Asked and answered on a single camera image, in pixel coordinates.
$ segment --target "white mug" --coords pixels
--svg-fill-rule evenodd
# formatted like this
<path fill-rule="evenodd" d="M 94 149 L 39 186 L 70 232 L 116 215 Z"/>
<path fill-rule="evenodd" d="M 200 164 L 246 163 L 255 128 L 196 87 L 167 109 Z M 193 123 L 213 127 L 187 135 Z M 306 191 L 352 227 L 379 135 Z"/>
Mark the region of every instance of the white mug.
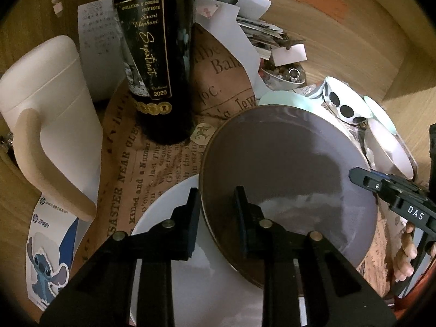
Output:
<path fill-rule="evenodd" d="M 42 43 L 6 71 L 0 79 L 0 112 L 14 134 L 15 157 L 28 181 L 91 221 L 102 128 L 69 37 Z"/>

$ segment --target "mug handle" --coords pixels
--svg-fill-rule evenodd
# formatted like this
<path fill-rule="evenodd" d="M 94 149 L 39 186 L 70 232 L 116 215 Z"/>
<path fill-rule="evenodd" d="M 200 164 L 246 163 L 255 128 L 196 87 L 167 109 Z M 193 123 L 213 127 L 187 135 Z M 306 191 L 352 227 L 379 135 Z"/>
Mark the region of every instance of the mug handle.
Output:
<path fill-rule="evenodd" d="M 79 219 L 90 222 L 97 214 L 93 201 L 84 195 L 45 154 L 40 140 L 41 119 L 28 108 L 21 112 L 14 129 L 14 154 L 26 179 L 43 194 Z"/>

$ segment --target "plate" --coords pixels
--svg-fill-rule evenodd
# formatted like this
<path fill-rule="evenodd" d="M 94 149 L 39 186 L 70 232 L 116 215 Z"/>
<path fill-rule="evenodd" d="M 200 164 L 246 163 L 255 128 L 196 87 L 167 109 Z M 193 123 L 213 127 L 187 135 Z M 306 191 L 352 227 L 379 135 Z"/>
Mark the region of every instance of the plate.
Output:
<path fill-rule="evenodd" d="M 259 100 L 259 106 L 266 104 L 282 104 L 304 109 L 305 111 L 313 113 L 316 116 L 328 121 L 330 124 L 333 124 L 348 138 L 352 138 L 350 132 L 342 124 L 342 122 L 328 110 L 322 107 L 317 100 L 312 100 L 291 91 L 270 91 L 264 94 Z"/>
<path fill-rule="evenodd" d="M 169 218 L 175 207 L 186 204 L 198 175 L 162 194 L 142 215 L 132 235 L 151 229 Z M 245 280 L 226 261 L 204 223 L 198 223 L 192 258 L 173 261 L 173 305 L 177 327 L 260 327 L 263 291 Z M 136 324 L 140 261 L 135 270 L 130 317 Z"/>
<path fill-rule="evenodd" d="M 373 118 L 378 120 L 380 123 L 382 123 L 384 127 L 391 132 L 391 134 L 397 135 L 398 132 L 397 129 L 395 128 L 393 121 L 389 118 L 389 116 L 384 111 L 384 109 L 380 106 L 380 104 L 378 104 L 375 100 L 373 100 L 368 96 L 363 96 L 363 100 L 371 110 Z"/>
<path fill-rule="evenodd" d="M 236 186 L 285 229 L 317 230 L 355 266 L 365 258 L 377 223 L 373 193 L 348 172 L 369 169 L 363 154 L 335 126 L 308 111 L 263 105 L 239 113 L 213 134 L 203 155 L 200 192 L 217 246 L 241 274 L 262 286 L 263 264 L 239 250 Z"/>

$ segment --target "black dot sticker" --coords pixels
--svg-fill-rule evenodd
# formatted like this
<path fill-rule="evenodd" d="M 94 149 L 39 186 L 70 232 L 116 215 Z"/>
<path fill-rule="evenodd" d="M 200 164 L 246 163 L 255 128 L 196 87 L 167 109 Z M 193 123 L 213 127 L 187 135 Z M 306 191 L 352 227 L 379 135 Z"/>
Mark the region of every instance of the black dot sticker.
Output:
<path fill-rule="evenodd" d="M 330 100 L 332 101 L 332 103 L 335 105 L 335 106 L 339 106 L 339 104 L 341 103 L 340 101 L 339 101 L 339 97 L 337 97 L 337 94 L 336 93 L 334 93 L 334 92 L 330 92 Z"/>
<path fill-rule="evenodd" d="M 362 123 L 365 119 L 364 117 L 356 117 L 353 119 L 353 123 Z"/>
<path fill-rule="evenodd" d="M 354 111 L 351 107 L 347 106 L 347 105 L 343 105 L 340 108 L 341 114 L 345 117 L 345 118 L 351 118 L 352 116 L 354 116 Z"/>

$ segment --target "gray plate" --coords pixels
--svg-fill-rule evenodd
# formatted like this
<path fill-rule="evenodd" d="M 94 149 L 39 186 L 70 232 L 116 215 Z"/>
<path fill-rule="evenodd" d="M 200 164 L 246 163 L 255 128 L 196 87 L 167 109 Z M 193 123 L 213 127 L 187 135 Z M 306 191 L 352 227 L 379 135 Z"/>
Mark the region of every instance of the gray plate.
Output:
<path fill-rule="evenodd" d="M 204 217 L 227 260 L 249 281 L 263 284 L 263 264 L 240 253 L 236 186 L 249 202 L 287 230 L 322 232 L 354 265 L 365 258 L 377 222 L 376 199 L 350 182 L 348 171 L 368 169 L 336 127 L 302 109 L 266 105 L 228 120 L 204 153 L 200 191 Z"/>

